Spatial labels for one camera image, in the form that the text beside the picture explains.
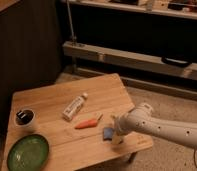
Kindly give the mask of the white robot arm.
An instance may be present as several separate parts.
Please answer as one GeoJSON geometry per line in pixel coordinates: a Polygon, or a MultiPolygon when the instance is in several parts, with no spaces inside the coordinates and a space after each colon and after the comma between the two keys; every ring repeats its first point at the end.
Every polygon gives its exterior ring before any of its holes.
{"type": "Polygon", "coordinates": [[[127,113],[116,116],[114,141],[135,131],[197,150],[197,123],[158,119],[152,116],[153,111],[151,105],[141,103],[127,113]]]}

